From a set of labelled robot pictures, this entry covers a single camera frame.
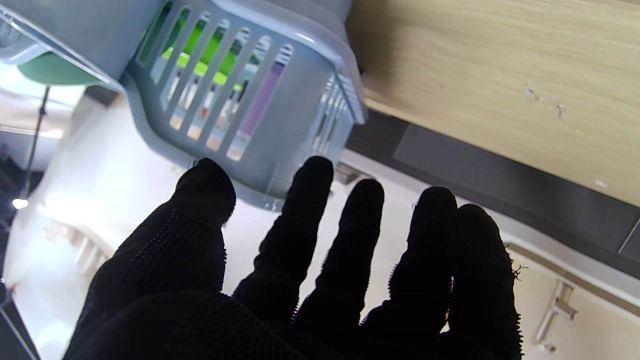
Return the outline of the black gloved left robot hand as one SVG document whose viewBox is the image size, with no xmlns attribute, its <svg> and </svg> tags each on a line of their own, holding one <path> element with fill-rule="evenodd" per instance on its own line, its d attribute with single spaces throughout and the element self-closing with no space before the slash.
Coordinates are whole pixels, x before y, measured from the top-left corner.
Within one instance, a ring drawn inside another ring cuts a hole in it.
<svg viewBox="0 0 640 360">
<path fill-rule="evenodd" d="M 203 158 L 96 272 L 66 360 L 520 360 L 518 271 L 499 228 L 446 187 L 414 206 L 389 298 L 361 311 L 385 193 L 359 181 L 315 280 L 300 287 L 318 239 L 333 164 L 308 158 L 259 246 L 253 271 L 222 292 L 222 226 L 236 205 L 226 172 Z"/>
</svg>

